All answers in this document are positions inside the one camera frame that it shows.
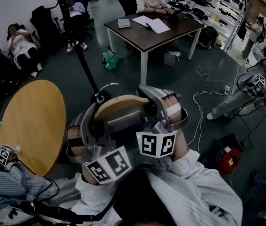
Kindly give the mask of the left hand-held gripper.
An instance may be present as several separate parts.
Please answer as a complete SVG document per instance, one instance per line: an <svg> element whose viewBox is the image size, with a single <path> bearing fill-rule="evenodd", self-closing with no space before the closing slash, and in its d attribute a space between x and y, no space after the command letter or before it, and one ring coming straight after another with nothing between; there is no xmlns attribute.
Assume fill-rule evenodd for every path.
<svg viewBox="0 0 266 226"><path fill-rule="evenodd" d="M111 139L108 122L94 121L96 109L97 105L93 103L85 112L80 125L86 154L73 156L69 146L66 154L72 163L85 166L97 183L103 185L117 181L129 172L132 166L125 146L118 147Z"/></svg>

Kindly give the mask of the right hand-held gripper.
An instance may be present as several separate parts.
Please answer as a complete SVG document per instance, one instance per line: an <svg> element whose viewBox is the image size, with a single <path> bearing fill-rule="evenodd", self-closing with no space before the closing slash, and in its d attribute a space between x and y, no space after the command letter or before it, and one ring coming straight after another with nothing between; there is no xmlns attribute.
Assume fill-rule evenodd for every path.
<svg viewBox="0 0 266 226"><path fill-rule="evenodd" d="M137 94L151 100L143 105L144 121L150 125L146 126L144 131L136 133L140 153L153 158L171 155L174 151L176 134L187 123L187 111L182 109L182 120L170 124L166 109L162 105L162 99L171 95L171 91L139 85Z"/></svg>

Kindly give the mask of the person's right hand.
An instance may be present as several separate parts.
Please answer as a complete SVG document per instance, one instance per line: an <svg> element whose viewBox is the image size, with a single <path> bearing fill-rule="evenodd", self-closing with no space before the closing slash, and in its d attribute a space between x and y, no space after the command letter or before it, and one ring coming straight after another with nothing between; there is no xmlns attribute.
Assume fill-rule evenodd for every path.
<svg viewBox="0 0 266 226"><path fill-rule="evenodd" d="M174 95L168 95L162 98L162 102L170 124L179 123L182 119L182 109L176 97Z"/></svg>

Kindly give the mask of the person's left hand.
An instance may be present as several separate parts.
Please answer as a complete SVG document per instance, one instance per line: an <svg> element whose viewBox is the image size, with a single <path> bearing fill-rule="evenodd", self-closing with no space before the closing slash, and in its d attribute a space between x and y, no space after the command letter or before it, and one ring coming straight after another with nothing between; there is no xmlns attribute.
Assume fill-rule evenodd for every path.
<svg viewBox="0 0 266 226"><path fill-rule="evenodd" d="M67 130L68 146L73 156L81 156L86 154L83 141L80 135L80 128L78 126L70 127Z"/></svg>

